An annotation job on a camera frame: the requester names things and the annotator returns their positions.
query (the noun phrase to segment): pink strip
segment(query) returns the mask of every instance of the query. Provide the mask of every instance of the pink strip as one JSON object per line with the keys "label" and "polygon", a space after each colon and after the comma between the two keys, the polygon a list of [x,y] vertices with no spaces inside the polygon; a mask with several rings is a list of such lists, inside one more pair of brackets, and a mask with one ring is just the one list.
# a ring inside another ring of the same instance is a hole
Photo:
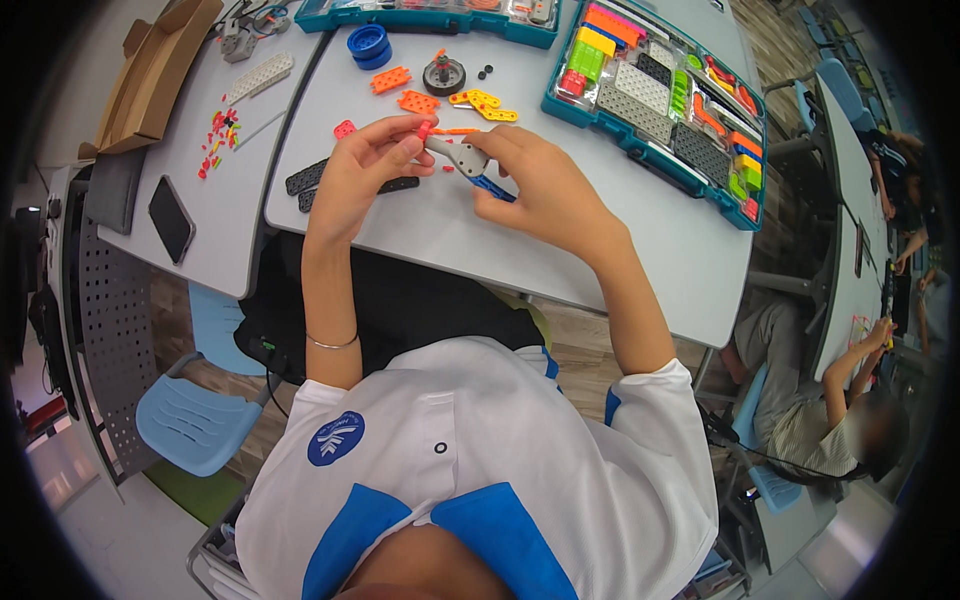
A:
{"label": "pink strip", "polygon": [[602,14],[605,14],[605,15],[608,16],[609,18],[611,18],[611,19],[613,19],[613,20],[615,20],[615,21],[617,21],[617,22],[619,22],[619,23],[622,23],[623,25],[629,27],[630,29],[632,29],[632,30],[634,30],[635,32],[637,32],[638,34],[646,34],[646,32],[643,31],[642,29],[640,29],[640,26],[637,25],[635,22],[630,21],[630,20],[628,20],[628,19],[620,16],[620,15],[617,14],[616,12],[608,11],[607,9],[603,8],[602,6],[600,6],[600,5],[598,5],[598,4],[593,4],[593,3],[591,2],[588,10],[601,12]]}

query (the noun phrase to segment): wooden floor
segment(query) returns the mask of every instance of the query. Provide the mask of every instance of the wooden floor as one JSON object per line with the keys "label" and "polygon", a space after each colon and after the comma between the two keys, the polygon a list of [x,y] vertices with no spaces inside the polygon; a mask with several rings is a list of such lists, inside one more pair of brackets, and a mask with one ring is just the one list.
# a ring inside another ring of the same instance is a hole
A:
{"label": "wooden floor", "polygon": [[[727,5],[750,37],[762,84],[791,78],[813,68],[817,61],[815,48],[794,13],[778,16],[766,0],[730,0]],[[799,121],[792,91],[773,92],[767,103],[782,123],[793,125]],[[792,243],[795,214],[789,190],[772,170],[768,171],[766,199],[763,229],[755,236],[751,255],[751,266],[761,269],[770,268],[780,249]],[[750,295],[744,296],[744,303],[748,303]],[[186,282],[155,270],[151,298],[157,368],[165,371],[178,358],[193,351]],[[557,382],[564,394],[585,417],[602,420],[607,388],[621,376],[613,358],[607,319],[548,300],[535,299],[534,304],[550,323],[554,340],[552,355],[560,365]],[[706,349],[684,340],[675,339],[674,343],[681,362],[696,374]],[[207,389],[247,400],[253,399],[265,384],[263,377],[223,372],[205,361],[192,363],[184,375]],[[710,365],[706,382],[706,389],[735,392],[716,360]],[[284,410],[289,411],[295,391],[286,383],[275,391]],[[273,403],[268,403],[228,468],[240,478],[254,477],[282,435],[285,422]]]}

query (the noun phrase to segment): black pants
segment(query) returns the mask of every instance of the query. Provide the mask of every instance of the black pants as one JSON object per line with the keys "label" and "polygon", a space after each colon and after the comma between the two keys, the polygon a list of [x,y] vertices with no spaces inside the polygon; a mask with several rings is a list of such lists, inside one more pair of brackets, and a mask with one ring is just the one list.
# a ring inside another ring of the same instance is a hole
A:
{"label": "black pants", "polygon": [[[240,300],[247,318],[234,333],[242,351],[296,385],[306,373],[302,244],[302,236],[287,232],[267,244],[256,291]],[[472,279],[357,249],[350,250],[350,268],[365,377],[403,352],[448,338],[487,336],[509,349],[543,344],[528,311],[512,309]]]}

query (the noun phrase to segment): plastic organizer tray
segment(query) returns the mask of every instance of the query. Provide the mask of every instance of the plastic organizer tray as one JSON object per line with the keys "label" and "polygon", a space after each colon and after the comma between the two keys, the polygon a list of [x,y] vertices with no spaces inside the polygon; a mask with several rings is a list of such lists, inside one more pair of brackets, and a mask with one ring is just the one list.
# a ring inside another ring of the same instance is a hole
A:
{"label": "plastic organizer tray", "polygon": [[356,23],[431,34],[476,29],[549,48],[557,36],[560,5],[558,0],[306,0],[294,21],[307,33]]}
{"label": "plastic organizer tray", "polygon": [[540,107],[759,231],[766,106],[723,62],[630,0],[584,0]]}

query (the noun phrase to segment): person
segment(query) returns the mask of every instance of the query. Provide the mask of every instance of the person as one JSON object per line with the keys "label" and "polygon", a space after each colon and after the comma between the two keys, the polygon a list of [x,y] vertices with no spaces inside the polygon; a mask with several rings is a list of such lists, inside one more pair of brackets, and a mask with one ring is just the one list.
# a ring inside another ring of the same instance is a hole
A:
{"label": "person", "polygon": [[804,480],[853,476],[860,465],[879,480],[896,464],[909,435],[906,411],[885,390],[863,394],[891,328],[890,319],[877,320],[817,383],[801,378],[803,329],[792,301],[772,300],[736,326],[720,357],[736,383],[767,364],[754,428],[774,467]]}
{"label": "person", "polygon": [[924,144],[903,132],[858,132],[874,173],[884,217],[908,239],[897,257],[898,274],[906,259],[929,242],[943,241],[942,204],[933,187],[933,174],[924,157]]}
{"label": "person", "polygon": [[929,269],[917,281],[917,327],[926,356],[946,358],[949,348],[950,276],[943,269]]}
{"label": "person", "polygon": [[467,136],[519,188],[508,204],[473,187],[473,207],[596,273],[625,373],[606,424],[562,395],[542,346],[449,338],[363,376],[350,242],[384,181],[433,175],[424,120],[340,140],[318,186],[307,381],[236,522],[247,579],[271,600],[673,597],[717,535],[704,426],[630,232],[560,148],[505,125]]}

